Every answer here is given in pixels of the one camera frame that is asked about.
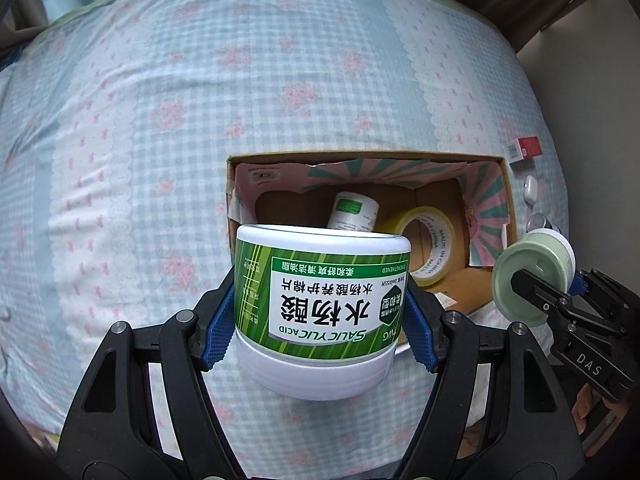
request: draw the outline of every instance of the tape roll core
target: tape roll core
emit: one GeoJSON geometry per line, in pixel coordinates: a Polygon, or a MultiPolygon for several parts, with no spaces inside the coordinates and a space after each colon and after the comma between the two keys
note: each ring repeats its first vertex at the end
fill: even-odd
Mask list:
{"type": "Polygon", "coordinates": [[[385,221],[382,231],[401,235],[413,220],[417,220],[428,229],[431,235],[431,252],[427,261],[410,273],[419,286],[433,285],[444,278],[449,270],[456,243],[453,225],[439,209],[424,206],[396,213],[385,221]]]}

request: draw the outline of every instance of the blue gingham fabric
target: blue gingham fabric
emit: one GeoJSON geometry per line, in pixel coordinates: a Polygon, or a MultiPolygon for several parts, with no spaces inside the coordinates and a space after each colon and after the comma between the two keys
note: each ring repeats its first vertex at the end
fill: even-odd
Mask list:
{"type": "MultiPolygon", "coordinates": [[[[0,386],[59,433],[114,321],[164,322],[218,286],[230,155],[502,156],[522,136],[543,155],[510,168],[518,232],[534,210],[567,232],[561,168],[513,51],[432,0],[111,0],[60,23],[0,73],[0,386]]],[[[289,399],[240,373],[232,341],[206,381],[248,475],[322,479],[398,460],[433,377],[406,352],[363,395],[289,399]]]]}

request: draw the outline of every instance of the green and white jar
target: green and white jar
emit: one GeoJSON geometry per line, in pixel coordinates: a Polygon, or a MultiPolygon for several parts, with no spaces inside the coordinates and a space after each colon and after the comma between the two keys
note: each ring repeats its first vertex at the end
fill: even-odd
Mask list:
{"type": "Polygon", "coordinates": [[[298,399],[344,399],[376,386],[394,358],[410,251],[396,235],[240,226],[241,367],[298,399]]]}

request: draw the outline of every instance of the red and white box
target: red and white box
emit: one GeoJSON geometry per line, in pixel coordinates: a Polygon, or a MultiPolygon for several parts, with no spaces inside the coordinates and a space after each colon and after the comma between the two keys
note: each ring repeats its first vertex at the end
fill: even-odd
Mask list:
{"type": "Polygon", "coordinates": [[[537,137],[519,137],[504,145],[505,159],[509,164],[542,154],[537,137]]]}

